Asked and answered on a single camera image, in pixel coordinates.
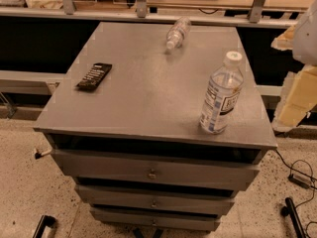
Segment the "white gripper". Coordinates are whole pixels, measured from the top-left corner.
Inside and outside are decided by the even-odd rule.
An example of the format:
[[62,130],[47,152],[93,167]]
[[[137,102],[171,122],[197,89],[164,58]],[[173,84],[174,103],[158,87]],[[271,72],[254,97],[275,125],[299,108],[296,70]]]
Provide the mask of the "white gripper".
[[317,0],[271,46],[280,51],[293,49],[295,60],[310,64],[298,73],[290,71],[283,82],[271,125],[274,131],[288,132],[317,105]]

